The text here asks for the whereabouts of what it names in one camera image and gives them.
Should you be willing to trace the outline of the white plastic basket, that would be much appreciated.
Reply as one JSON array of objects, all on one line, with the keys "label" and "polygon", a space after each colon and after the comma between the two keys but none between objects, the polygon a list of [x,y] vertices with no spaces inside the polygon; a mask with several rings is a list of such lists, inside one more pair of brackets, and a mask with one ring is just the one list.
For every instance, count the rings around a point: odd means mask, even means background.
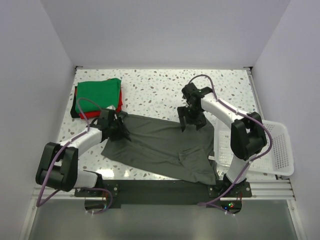
[{"label": "white plastic basket", "polygon": [[[287,128],[279,122],[263,120],[272,138],[272,148],[263,157],[255,160],[249,170],[280,176],[294,173],[294,157]],[[219,119],[214,125],[214,157],[218,165],[229,167],[232,163],[231,130]]]}]

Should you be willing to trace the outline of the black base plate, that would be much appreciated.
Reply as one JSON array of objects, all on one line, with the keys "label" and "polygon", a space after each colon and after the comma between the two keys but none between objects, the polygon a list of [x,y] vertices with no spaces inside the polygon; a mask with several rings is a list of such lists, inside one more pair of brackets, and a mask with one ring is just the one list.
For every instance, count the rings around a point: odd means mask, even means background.
[{"label": "black base plate", "polygon": [[103,180],[99,190],[78,188],[86,210],[120,209],[123,205],[189,206],[219,197],[228,187],[222,180],[216,185],[183,180]]}]

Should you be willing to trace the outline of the folded red t-shirt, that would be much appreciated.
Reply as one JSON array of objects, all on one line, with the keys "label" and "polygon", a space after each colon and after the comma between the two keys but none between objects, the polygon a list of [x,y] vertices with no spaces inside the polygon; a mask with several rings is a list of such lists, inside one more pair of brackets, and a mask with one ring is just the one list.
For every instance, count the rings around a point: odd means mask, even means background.
[{"label": "folded red t-shirt", "polygon": [[[123,102],[122,102],[122,90],[120,90],[118,106],[117,106],[117,108],[115,110],[116,113],[119,113],[122,110],[122,105],[123,105]],[[87,111],[87,112],[84,112],[84,114],[79,113],[78,115],[79,115],[79,118],[81,118],[81,119],[84,119],[84,116],[86,116],[88,119],[91,119],[91,118],[99,117],[100,113],[101,113],[101,111],[98,110],[98,111]]]}]

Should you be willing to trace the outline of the folded black t-shirt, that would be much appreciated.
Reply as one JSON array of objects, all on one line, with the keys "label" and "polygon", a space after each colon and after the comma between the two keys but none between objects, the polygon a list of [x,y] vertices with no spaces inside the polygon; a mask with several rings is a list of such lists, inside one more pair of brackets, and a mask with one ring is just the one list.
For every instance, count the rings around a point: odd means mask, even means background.
[{"label": "folded black t-shirt", "polygon": [[77,101],[76,101],[76,93],[74,92],[73,102],[72,102],[72,106],[71,106],[71,109],[70,109],[70,116],[71,116],[73,119],[79,119],[79,118],[80,118],[79,113],[76,112],[76,104],[77,104]]}]

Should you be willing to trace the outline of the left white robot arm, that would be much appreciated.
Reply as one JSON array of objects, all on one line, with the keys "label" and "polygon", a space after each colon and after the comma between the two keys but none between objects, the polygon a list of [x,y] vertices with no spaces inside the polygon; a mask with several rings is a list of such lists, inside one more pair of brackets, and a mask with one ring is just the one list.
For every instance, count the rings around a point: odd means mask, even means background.
[{"label": "left white robot arm", "polygon": [[130,132],[121,117],[108,120],[96,118],[89,129],[73,138],[45,145],[35,181],[38,185],[69,192],[75,188],[85,188],[92,196],[99,196],[104,190],[101,175],[93,171],[80,171],[79,157],[104,140],[129,140]]}]

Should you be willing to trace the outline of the grey t-shirt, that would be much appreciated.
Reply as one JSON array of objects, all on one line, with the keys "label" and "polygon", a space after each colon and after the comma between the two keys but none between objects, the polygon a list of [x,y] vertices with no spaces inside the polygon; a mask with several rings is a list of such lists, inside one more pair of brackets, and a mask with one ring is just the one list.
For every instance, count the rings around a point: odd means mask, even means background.
[{"label": "grey t-shirt", "polygon": [[130,139],[108,140],[102,156],[158,175],[205,185],[216,184],[209,156],[214,150],[214,126],[181,130],[174,121],[122,112]]}]

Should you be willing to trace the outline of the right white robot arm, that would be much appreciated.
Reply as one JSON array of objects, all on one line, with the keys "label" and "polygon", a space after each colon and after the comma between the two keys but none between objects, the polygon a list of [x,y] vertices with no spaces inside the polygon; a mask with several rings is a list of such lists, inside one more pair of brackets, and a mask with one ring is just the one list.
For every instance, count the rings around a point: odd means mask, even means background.
[{"label": "right white robot arm", "polygon": [[186,106],[177,108],[181,130],[194,125],[198,131],[207,124],[204,112],[213,114],[230,129],[230,147],[233,159],[225,174],[223,192],[230,197],[240,190],[240,183],[246,178],[249,161],[267,145],[261,116],[236,109],[226,101],[216,98],[213,93],[184,93]]}]

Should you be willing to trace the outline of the folded green t-shirt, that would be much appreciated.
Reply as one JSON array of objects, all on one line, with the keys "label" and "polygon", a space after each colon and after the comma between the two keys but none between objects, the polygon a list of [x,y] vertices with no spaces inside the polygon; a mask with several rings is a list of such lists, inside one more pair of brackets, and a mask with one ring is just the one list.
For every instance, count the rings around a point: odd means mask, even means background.
[{"label": "folded green t-shirt", "polygon": [[110,78],[103,81],[84,81],[77,85],[76,97],[89,99],[102,109],[113,106],[118,107],[120,101],[121,80]]}]

